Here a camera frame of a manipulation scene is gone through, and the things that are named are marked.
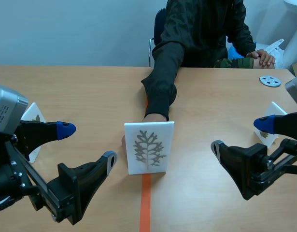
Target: white plastic bag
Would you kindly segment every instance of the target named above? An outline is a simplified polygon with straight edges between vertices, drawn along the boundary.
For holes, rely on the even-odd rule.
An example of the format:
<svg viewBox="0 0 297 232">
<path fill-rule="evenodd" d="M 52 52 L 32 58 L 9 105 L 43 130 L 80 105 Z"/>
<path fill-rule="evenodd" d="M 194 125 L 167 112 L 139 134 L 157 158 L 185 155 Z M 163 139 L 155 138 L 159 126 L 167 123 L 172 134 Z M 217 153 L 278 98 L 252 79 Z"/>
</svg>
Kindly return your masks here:
<svg viewBox="0 0 297 232">
<path fill-rule="evenodd" d="M 256 50 L 264 49 L 267 51 L 270 55 L 274 56 L 276 58 L 275 63 L 275 69 L 282 69 L 283 68 L 283 53 L 284 50 L 282 50 L 279 45 L 281 45 L 284 42 L 284 39 L 280 39 L 271 45 L 267 46 L 267 44 L 256 44 Z"/>
</svg>

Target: screw hole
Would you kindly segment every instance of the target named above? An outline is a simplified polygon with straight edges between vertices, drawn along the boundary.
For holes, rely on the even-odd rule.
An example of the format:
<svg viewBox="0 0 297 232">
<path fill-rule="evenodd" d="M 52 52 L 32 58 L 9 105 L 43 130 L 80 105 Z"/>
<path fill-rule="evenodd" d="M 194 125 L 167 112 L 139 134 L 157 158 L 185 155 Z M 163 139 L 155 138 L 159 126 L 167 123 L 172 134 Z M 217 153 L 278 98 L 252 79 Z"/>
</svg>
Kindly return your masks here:
<svg viewBox="0 0 297 232">
<path fill-rule="evenodd" d="M 113 156 L 112 159 L 111 159 L 111 167 L 113 167 L 113 165 L 114 165 L 114 161 L 115 161 L 115 158 L 114 158 L 114 156 Z"/>
<path fill-rule="evenodd" d="M 215 155 L 217 155 L 217 148 L 216 148 L 216 145 L 214 144 L 214 153 L 215 153 Z"/>
</svg>

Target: person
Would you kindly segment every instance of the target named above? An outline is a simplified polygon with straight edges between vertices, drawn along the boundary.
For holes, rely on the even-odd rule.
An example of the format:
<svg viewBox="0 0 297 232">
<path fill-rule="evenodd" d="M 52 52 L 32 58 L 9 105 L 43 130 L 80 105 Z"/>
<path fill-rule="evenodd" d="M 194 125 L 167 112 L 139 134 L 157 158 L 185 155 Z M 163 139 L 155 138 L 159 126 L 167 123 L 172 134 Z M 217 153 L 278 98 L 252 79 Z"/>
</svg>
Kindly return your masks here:
<svg viewBox="0 0 297 232">
<path fill-rule="evenodd" d="M 243 0 L 168 0 L 166 11 L 161 43 L 152 52 L 154 69 L 141 81 L 148 100 L 143 122 L 169 120 L 180 67 L 274 69 L 273 56 L 255 51 Z M 227 59 L 226 36 L 245 58 Z"/>
</svg>

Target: camouflage pants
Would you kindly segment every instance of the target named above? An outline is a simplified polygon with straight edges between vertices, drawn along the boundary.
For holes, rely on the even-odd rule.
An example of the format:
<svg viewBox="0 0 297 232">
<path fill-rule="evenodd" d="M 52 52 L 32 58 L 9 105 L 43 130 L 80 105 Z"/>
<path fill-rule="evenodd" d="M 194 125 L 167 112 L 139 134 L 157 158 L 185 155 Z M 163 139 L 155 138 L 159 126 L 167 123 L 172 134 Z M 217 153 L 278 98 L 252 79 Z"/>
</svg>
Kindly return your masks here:
<svg viewBox="0 0 297 232">
<path fill-rule="evenodd" d="M 215 62 L 214 68 L 252 69 L 254 68 L 254 59 L 253 58 L 220 59 Z"/>
</svg>

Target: chair leg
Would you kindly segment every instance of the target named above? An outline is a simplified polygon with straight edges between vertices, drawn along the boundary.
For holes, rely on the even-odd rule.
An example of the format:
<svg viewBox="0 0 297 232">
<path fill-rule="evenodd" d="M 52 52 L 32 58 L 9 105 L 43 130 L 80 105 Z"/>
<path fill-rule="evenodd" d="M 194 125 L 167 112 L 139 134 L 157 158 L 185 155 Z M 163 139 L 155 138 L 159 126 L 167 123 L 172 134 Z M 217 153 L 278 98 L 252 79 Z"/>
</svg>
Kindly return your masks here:
<svg viewBox="0 0 297 232">
<path fill-rule="evenodd" d="M 154 38 L 151 38 L 149 40 L 148 67 L 150 67 L 150 54 L 151 54 L 151 49 L 152 49 L 152 40 L 154 40 Z"/>
</svg>

